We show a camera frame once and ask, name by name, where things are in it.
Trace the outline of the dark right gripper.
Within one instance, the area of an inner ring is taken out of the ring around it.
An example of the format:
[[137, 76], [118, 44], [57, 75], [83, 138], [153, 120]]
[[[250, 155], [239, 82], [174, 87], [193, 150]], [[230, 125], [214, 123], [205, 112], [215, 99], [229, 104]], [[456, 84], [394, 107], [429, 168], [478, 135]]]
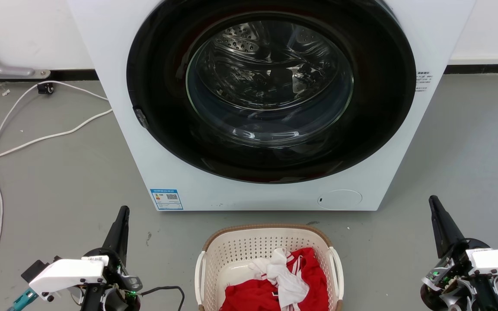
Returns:
[[421, 280], [421, 300], [431, 311], [498, 311], [498, 255], [464, 238], [439, 197], [429, 197], [440, 261]]

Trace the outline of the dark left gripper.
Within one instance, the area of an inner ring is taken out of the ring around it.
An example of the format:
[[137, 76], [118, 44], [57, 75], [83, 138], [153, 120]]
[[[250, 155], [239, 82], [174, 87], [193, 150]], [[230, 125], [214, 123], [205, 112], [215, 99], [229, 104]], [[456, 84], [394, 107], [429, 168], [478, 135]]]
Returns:
[[127, 248], [130, 233], [130, 208], [121, 206], [115, 222], [105, 238], [102, 248], [85, 254], [87, 257], [107, 256], [102, 277], [97, 281], [84, 282], [82, 311], [138, 311], [141, 289], [140, 278], [127, 273]]

